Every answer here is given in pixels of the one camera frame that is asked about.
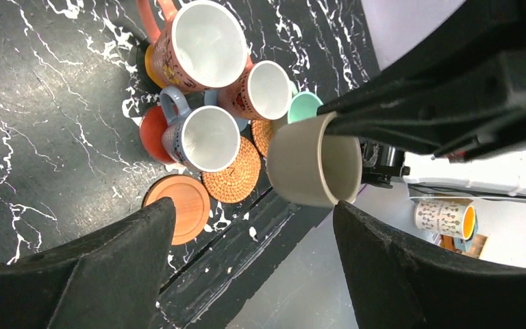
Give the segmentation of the teal green bowl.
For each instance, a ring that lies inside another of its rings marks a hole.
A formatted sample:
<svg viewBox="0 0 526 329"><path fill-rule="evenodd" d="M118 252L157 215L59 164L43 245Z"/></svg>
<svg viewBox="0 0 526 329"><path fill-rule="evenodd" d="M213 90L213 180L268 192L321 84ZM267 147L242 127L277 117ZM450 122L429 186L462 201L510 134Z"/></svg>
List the teal green bowl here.
<svg viewBox="0 0 526 329"><path fill-rule="evenodd" d="M287 113L288 123L294 123L316 116L317 110L323 105L323 101L314 93L302 91L293 98Z"/></svg>

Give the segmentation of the orange round coaster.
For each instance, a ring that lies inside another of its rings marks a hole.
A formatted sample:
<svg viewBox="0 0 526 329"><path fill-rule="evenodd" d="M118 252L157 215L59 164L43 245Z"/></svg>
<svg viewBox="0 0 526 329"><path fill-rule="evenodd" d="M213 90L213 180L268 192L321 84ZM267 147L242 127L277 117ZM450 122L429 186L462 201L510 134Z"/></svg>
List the orange round coaster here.
<svg viewBox="0 0 526 329"><path fill-rule="evenodd" d="M153 50L154 50L154 47L152 44L150 44L145 51L145 56L144 56L145 70L146 70L148 77L154 84L156 84L160 88L164 88L166 84L160 79L160 77L153 70L153 65L151 61L152 56L153 56Z"/></svg>

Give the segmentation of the woven rattan coaster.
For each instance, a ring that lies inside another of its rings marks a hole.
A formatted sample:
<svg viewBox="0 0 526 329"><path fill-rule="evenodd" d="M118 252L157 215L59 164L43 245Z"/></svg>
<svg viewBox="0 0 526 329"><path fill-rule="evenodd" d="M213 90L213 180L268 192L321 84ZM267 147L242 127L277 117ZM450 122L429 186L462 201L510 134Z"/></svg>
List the woven rattan coaster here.
<svg viewBox="0 0 526 329"><path fill-rule="evenodd" d="M268 156L270 141L274 136L272 121L252 120L251 135L253 137L255 147L259 153L266 158Z"/></svg>
<svg viewBox="0 0 526 329"><path fill-rule="evenodd" d="M240 150L233 163L216 173L202 173L201 179L211 197L222 203L238 203L255 188L261 160L254 144L241 137Z"/></svg>

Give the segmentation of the white cup floral pattern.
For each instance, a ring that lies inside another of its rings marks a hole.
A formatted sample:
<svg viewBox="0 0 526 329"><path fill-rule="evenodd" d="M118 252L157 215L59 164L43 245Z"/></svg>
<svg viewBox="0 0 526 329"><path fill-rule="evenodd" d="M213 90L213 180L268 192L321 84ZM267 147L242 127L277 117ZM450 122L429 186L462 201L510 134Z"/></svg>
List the white cup floral pattern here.
<svg viewBox="0 0 526 329"><path fill-rule="evenodd" d="M176 8L172 1L159 1L165 18L160 29L150 1L136 5L154 47L153 70L166 86L203 92L229 86L243 73L248 58L244 30L224 6L191 1Z"/></svg>

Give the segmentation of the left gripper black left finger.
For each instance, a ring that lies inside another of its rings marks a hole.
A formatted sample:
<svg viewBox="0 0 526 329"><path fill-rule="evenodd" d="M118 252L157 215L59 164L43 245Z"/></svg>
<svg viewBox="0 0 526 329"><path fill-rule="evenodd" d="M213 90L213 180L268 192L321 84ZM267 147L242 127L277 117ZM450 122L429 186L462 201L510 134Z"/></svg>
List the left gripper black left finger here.
<svg viewBox="0 0 526 329"><path fill-rule="evenodd" d="M175 218L164 197L74 241L0 263L0 328L148 328Z"/></svg>

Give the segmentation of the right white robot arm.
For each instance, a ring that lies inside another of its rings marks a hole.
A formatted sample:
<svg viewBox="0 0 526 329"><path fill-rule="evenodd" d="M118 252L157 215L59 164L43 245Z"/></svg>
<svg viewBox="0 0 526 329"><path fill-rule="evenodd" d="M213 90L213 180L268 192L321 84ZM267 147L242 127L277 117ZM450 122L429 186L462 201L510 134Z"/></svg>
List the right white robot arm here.
<svg viewBox="0 0 526 329"><path fill-rule="evenodd" d="M465 1L363 87L320 107L327 132L404 151L385 186L441 186L526 199L526 1Z"/></svg>

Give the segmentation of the small olive cup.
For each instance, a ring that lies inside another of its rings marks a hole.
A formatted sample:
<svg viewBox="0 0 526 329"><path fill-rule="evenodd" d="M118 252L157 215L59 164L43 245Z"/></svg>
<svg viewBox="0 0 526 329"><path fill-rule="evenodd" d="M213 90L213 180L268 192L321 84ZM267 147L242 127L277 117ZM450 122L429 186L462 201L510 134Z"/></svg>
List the small olive cup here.
<svg viewBox="0 0 526 329"><path fill-rule="evenodd" d="M269 181L289 202L331 208L353 203L360 191L362 152L353 136L333 136L327 126L338 117L331 112L281 127L267 156Z"/></svg>

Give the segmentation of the white cup dark outside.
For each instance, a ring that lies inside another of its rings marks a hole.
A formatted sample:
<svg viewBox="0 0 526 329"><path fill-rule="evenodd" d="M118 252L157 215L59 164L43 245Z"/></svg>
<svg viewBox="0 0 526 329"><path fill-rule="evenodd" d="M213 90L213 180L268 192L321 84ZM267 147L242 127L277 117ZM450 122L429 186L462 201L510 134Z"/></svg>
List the white cup dark outside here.
<svg viewBox="0 0 526 329"><path fill-rule="evenodd" d="M233 163L241 136L230 113L212 105L193 110L174 86L163 88L159 100L167 123L161 144L175 162L208 173L222 171Z"/></svg>

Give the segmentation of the small white cup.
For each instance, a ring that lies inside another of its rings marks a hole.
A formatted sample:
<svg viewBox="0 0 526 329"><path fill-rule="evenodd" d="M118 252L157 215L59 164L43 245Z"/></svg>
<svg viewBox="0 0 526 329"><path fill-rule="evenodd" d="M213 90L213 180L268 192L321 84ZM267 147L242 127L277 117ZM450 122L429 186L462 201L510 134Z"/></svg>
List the small white cup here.
<svg viewBox="0 0 526 329"><path fill-rule="evenodd" d="M292 101L290 79L278 63L252 62L247 58L238 80L218 91L218 105L246 120L273 121L282 118Z"/></svg>

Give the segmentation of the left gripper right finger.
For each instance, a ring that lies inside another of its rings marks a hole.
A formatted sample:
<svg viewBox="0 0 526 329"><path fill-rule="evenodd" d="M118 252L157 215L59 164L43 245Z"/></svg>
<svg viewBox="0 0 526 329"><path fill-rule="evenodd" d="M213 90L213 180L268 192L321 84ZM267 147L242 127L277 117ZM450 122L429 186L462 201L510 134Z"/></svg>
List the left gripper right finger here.
<svg viewBox="0 0 526 329"><path fill-rule="evenodd" d="M526 269L442 249L348 202L333 226L360 328L526 328Z"/></svg>

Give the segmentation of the smooth wooden coaster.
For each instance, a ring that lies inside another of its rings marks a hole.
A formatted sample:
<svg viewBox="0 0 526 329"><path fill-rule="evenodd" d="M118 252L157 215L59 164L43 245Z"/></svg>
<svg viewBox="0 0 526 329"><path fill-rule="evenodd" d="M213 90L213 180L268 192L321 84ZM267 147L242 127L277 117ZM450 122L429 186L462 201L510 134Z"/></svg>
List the smooth wooden coaster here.
<svg viewBox="0 0 526 329"><path fill-rule="evenodd" d="M188 175L164 177L148 190L142 206L163 197L170 197L175 206L172 245L183 245L198 237L210 218L210 198L204 185Z"/></svg>

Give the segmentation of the blue round coaster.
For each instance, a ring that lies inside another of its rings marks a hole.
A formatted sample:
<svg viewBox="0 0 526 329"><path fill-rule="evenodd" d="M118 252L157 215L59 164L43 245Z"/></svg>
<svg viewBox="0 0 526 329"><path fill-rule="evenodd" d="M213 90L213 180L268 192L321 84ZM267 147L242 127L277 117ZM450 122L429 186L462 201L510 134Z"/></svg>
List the blue round coaster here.
<svg viewBox="0 0 526 329"><path fill-rule="evenodd" d="M205 91L203 100L206 106L218 106L218 90ZM233 118L235 119L240 132L242 132L249 124L249 120L237 117L235 115L233 115Z"/></svg>

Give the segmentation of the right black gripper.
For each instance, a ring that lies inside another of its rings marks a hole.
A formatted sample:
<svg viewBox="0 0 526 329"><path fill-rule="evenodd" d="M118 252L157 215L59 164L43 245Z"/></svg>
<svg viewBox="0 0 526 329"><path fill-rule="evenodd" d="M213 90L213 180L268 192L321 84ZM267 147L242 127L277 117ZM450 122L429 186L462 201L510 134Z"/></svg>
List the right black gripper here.
<svg viewBox="0 0 526 329"><path fill-rule="evenodd" d="M327 133L417 154L486 158L526 143L526 1L465 1L362 90Z"/></svg>

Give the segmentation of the red round coaster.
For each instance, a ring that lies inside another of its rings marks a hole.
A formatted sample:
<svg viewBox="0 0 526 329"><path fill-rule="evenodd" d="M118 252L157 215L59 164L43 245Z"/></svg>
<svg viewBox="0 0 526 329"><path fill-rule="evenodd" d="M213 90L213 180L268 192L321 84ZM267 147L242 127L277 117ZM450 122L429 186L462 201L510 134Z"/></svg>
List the red round coaster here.
<svg viewBox="0 0 526 329"><path fill-rule="evenodd" d="M147 153L162 164L173 164L175 161L169 156L162 145L162 135L168 125L161 106L154 106L143 116L139 127L142 146Z"/></svg>

